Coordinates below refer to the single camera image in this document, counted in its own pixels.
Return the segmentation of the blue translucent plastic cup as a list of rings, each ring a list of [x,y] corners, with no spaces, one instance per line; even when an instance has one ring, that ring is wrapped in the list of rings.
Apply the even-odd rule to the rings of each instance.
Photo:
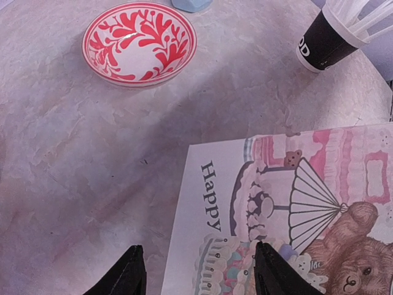
[[[213,0],[171,0],[172,5],[184,12],[200,12],[211,5]]]

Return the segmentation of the black cup holding straws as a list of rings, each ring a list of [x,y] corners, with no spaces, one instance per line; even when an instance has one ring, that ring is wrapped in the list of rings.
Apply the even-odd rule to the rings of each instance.
[[[306,69],[319,73],[364,45],[325,4],[300,39],[295,53]]]

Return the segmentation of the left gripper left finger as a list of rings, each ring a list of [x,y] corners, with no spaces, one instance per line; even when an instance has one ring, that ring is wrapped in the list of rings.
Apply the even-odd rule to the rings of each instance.
[[[133,245],[84,295],[145,295],[143,247]]]

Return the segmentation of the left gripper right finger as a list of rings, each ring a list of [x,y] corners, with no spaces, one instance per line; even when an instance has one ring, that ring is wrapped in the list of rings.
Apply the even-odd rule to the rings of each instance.
[[[254,277],[257,295],[322,295],[268,243],[256,245]]]

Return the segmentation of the red patterned small bowl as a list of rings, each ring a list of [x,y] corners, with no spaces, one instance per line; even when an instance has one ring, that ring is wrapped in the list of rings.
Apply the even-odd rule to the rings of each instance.
[[[84,32],[82,54],[100,78],[144,89],[176,77],[197,50],[197,34],[178,11],[130,2],[97,16]]]

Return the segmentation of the white paper takeout bag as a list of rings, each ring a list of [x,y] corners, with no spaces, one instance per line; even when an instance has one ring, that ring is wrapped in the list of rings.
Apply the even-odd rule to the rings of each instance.
[[[270,244],[323,294],[392,293],[392,125],[190,146],[163,294],[254,294]]]

